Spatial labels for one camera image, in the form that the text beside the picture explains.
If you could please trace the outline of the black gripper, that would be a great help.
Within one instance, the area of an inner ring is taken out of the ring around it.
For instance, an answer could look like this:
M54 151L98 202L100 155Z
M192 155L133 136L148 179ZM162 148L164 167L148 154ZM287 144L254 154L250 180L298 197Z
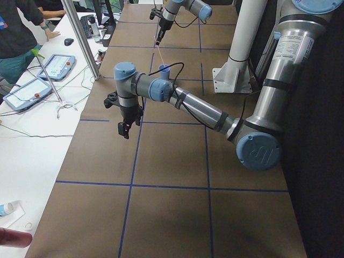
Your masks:
M129 131L133 123L140 126L141 117L144 114L144 110L140 105L134 105L130 107L121 106L120 113L123 117L123 121L118 123L118 134L125 139L129 139Z
M172 27L172 21L167 20L165 18L161 18L159 21L159 26L160 26L160 33L165 33L165 31L168 31Z

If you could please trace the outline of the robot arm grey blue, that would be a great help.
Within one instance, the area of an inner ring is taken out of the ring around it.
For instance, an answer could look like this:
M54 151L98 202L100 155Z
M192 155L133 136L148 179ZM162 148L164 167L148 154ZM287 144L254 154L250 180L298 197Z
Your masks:
M171 0L162 8L162 17L159 21L161 32L171 29L181 7L201 20L207 20L212 16L212 8L201 0Z
M270 55L261 58L263 64L269 62L269 68L261 90L252 92L248 89L248 60L267 3L242 2L228 60L212 72L215 93L259 93L250 117L242 118L243 106L240 118L234 119L177 87L175 83L179 73L173 81L168 75L160 78L152 76L180 63L163 64L163 68L147 75L138 72L132 62L120 62L113 69L117 90L104 100L106 108L113 105L120 108L123 121L118 123L118 133L129 139L132 124L140 125L144 114L143 101L140 106L138 100L140 96L155 102L167 102L207 128L225 135L236 145L236 155L248 169L264 171L277 165L282 155L279 138L283 133L281 121L290 98L289 92L296 84L315 40L326 32L333 12L343 1L277 1L276 23L265 49L268 53L273 51L272 59L269 59ZM203 1L169 1L160 9L153 8L150 20L155 16L160 19L157 46L171 29L182 6L201 20L207 20L212 15L212 8Z

